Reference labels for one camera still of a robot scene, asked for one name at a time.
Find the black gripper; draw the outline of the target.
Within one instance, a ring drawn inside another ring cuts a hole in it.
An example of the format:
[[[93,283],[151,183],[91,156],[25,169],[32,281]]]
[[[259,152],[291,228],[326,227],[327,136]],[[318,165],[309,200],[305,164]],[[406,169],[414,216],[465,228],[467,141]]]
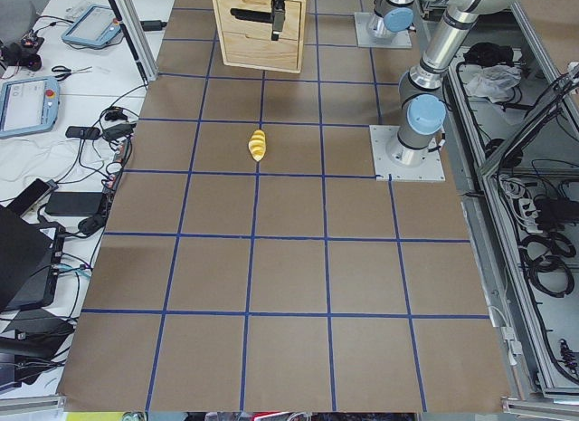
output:
[[[283,31],[285,22],[285,0],[272,0],[271,2],[271,39],[278,41]]]

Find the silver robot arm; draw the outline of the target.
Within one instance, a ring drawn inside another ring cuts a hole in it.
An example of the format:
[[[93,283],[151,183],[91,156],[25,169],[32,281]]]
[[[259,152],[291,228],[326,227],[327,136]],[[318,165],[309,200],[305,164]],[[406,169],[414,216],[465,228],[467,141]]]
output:
[[[280,34],[285,17],[285,1],[271,0],[273,34]],[[359,46],[391,47],[396,36],[407,35],[413,24],[413,0],[374,0],[372,13],[356,13]]]
[[[399,93],[403,122],[397,140],[413,151],[429,146],[446,117],[437,91],[451,59],[483,14],[495,14],[517,0],[424,0],[446,6],[421,60],[403,76]]]

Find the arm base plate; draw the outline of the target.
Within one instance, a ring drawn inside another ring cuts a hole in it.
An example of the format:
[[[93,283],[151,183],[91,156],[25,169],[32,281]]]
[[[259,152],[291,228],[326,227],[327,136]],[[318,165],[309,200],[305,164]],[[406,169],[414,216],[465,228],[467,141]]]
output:
[[[411,49],[409,27],[413,11],[394,10],[379,16],[355,13],[357,46],[361,48]]]
[[[409,149],[398,139],[398,126],[370,125],[370,142],[377,181],[444,182],[439,145],[435,137],[423,149]]]

